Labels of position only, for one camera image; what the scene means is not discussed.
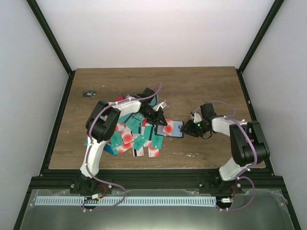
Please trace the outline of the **black card holder wallet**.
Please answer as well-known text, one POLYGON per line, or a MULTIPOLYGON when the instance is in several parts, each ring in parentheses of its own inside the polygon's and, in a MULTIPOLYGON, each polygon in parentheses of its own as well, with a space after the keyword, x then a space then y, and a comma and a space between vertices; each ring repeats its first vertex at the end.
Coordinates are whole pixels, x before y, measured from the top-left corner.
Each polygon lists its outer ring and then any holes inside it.
POLYGON ((181 128, 184 126, 183 121, 176 121, 170 118, 166 119, 167 125, 157 125, 155 128, 155 134, 164 137, 183 138, 184 134, 181 132, 181 128))

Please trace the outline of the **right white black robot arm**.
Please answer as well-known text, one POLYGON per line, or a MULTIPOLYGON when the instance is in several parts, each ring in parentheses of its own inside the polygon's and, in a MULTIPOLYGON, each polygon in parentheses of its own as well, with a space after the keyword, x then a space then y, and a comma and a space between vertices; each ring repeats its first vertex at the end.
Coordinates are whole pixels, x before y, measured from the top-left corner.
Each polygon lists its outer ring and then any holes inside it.
POLYGON ((270 149, 258 121, 238 121, 234 119, 235 111, 232 115, 217 115, 213 103, 205 103, 192 111, 191 119, 180 127, 180 131, 196 138, 203 138, 206 133, 230 137, 232 157, 219 168, 220 176, 213 181, 215 191, 224 193, 230 188, 230 181, 239 179, 251 167, 266 161, 270 149))

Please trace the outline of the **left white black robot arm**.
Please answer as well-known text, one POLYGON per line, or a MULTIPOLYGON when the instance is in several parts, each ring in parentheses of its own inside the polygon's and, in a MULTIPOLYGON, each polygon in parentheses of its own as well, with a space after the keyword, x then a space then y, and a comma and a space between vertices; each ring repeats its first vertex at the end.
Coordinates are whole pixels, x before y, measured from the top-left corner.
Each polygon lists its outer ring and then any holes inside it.
POLYGON ((99 172, 103 148, 115 133, 121 117, 140 113, 151 125, 167 125, 163 112, 166 103, 150 105, 156 95, 157 92, 146 88, 141 94, 128 96, 117 102, 101 100, 96 104, 85 125, 88 143, 83 164, 80 167, 81 174, 85 176, 81 182, 81 188, 86 193, 94 193, 98 188, 98 181, 94 179, 94 176, 99 172))

